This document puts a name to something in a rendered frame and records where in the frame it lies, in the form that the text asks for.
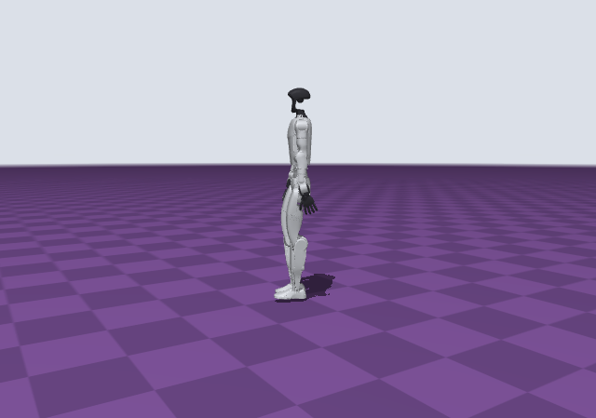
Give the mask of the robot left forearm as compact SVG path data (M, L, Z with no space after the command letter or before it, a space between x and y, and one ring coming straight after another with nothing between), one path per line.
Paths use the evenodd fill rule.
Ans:
M306 170L307 170L307 160L304 153L298 153L296 155L297 160L297 183L299 184L301 193L307 193L308 189L306 186Z

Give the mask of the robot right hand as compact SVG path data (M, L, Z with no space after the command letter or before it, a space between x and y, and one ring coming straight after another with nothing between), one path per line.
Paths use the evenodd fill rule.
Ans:
M291 179L288 179L288 180L287 180L287 185L286 185L286 186L289 188L289 186L290 186L290 185L291 185ZM285 193L283 194L282 200L284 200L284 197L285 197L285 195L286 195L286 192L287 192L288 188L285 190Z

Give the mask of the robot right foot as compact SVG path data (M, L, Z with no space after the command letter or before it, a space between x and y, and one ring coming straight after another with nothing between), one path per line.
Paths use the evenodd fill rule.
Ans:
M295 286L294 286L294 287L295 287ZM284 290L288 290L289 288L292 288L292 285L291 285L291 283L289 283L288 285L286 285L286 286L284 286L284 287L282 287L282 288L276 289L276 290L275 290L275 292L276 292L276 293L278 293L278 292L282 292L282 291L284 291ZM300 283L300 288L299 288L299 289L304 289L304 290L305 290L305 285L304 285L303 283Z

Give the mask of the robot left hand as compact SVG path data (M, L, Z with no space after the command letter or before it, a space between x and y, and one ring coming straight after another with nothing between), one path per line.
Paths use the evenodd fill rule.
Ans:
M300 192L300 195L302 196L299 210L302 210L302 206L304 206L305 214L307 214L306 207L307 207L307 210L308 210L309 214L311 214L310 208L311 208L311 210L312 210L313 213L315 212L313 210L312 204L313 204L315 210L318 210L318 209L317 209L317 207L316 207L316 205L314 203L314 199L312 198L312 196L309 195L310 194L310 190L309 190L308 185L306 185L306 186L307 186L308 192L307 193L303 193L303 194L301 193L301 190L300 190L300 187L299 187L299 192ZM309 206L310 206L310 208L309 208Z

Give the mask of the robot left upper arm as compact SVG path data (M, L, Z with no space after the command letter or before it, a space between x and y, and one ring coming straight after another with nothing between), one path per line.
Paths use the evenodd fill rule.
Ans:
M307 159L307 132L308 132L308 122L305 120L297 120L294 125L295 132L296 132L296 141L297 146L299 148L298 153L304 153ZM293 157L294 161L297 163L296 160L296 153Z

